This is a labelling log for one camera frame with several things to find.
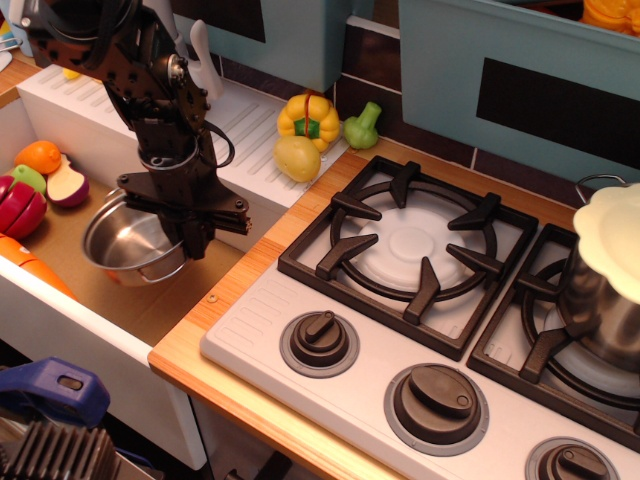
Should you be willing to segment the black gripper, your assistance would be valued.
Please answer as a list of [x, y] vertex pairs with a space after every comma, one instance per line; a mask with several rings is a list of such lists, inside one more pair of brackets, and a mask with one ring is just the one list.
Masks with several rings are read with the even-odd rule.
[[249, 203], [223, 185], [218, 169], [231, 163], [235, 147], [217, 126], [205, 121], [194, 132], [157, 119], [132, 121], [143, 172], [125, 173], [117, 186], [133, 208], [155, 213], [173, 246], [185, 245], [201, 260], [215, 229], [246, 235]]

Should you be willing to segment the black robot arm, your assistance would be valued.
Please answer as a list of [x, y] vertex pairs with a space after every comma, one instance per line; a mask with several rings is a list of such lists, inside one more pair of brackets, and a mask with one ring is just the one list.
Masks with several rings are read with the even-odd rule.
[[135, 134], [142, 173], [121, 175], [126, 204], [158, 216], [173, 244], [204, 257], [217, 230], [245, 235], [248, 202], [224, 186], [211, 105], [158, 14], [140, 1], [26, 1], [16, 23], [35, 53], [102, 82]]

